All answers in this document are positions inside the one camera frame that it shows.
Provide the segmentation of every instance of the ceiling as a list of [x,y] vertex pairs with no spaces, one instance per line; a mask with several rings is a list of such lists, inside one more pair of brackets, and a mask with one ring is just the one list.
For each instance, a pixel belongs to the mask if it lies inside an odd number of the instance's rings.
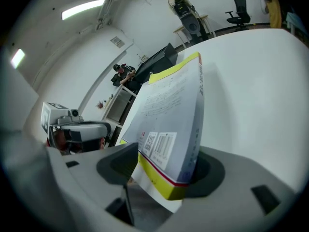
[[61,19],[64,10],[90,1],[94,0],[32,0],[25,8],[10,32],[6,46],[12,56],[19,48],[25,52],[26,56],[17,69],[30,85],[50,62],[48,59],[64,44],[73,44],[81,34],[94,30],[101,7],[64,21]]

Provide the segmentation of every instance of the chair backrest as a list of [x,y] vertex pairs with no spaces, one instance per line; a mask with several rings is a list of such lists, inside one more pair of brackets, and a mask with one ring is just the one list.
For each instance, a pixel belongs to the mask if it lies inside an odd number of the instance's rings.
[[242,18],[243,23],[250,22],[250,16],[247,13],[247,3],[246,0],[234,0],[236,5],[237,12],[245,12],[243,14],[238,14],[239,17]]

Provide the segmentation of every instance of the white table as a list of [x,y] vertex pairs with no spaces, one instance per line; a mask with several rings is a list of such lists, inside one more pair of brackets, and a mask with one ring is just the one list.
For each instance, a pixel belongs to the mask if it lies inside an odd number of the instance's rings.
[[[296,193],[309,172],[309,50],[282,29],[226,34],[179,53],[198,51],[203,62],[205,112],[201,145],[248,157]],[[117,144],[144,96],[141,89]],[[138,165],[132,177],[175,212]]]
[[[207,18],[208,18],[208,15],[203,15],[203,16],[201,17],[201,20],[202,20],[203,24],[205,25],[205,29],[207,29],[208,33],[213,34],[214,37],[217,37],[215,31],[213,31],[213,30],[211,29],[211,25],[209,24]],[[185,38],[186,38],[186,41],[184,41],[184,40],[182,39],[182,37],[181,37],[180,34],[179,34],[180,32],[183,33],[183,35],[184,35]],[[183,47],[184,47],[185,49],[187,49],[187,47],[186,47],[186,45],[185,45],[185,42],[190,42],[190,39],[188,38],[188,35],[187,35],[187,34],[189,33],[189,32],[187,31],[187,29],[186,29],[184,26],[180,26],[180,27],[177,28],[175,31],[173,31],[173,33],[176,33],[176,34],[178,35],[178,37],[179,37],[180,40],[182,41]]]
[[120,94],[121,90],[124,90],[128,92],[129,94],[136,97],[136,94],[134,94],[131,90],[129,90],[127,87],[123,86],[122,84],[116,89],[116,91],[113,93],[113,96],[107,101],[107,105],[103,107],[104,113],[102,114],[101,120],[108,120],[108,122],[115,124],[115,126],[122,128],[122,125],[118,121],[115,121],[111,118],[108,118],[108,113],[110,112],[112,105],[114,104],[115,100],[117,99],[118,95]]

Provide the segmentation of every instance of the fluorescent light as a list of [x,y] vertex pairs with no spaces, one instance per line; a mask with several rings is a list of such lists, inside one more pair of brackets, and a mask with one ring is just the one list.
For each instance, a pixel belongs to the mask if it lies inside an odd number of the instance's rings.
[[88,2],[88,3],[84,3],[81,5],[78,5],[76,7],[73,7],[71,9],[68,9],[64,12],[62,12],[62,20],[65,20],[67,18],[69,18],[72,15],[75,15],[79,12],[82,12],[84,10],[88,10],[88,9],[92,9],[94,7],[98,7],[103,5],[105,0],[97,0],[97,1],[93,1],[93,2]]
[[15,69],[19,65],[20,61],[24,58],[24,56],[25,53],[22,51],[22,49],[18,49],[18,51],[15,53],[14,57],[11,60],[11,64],[13,64]]

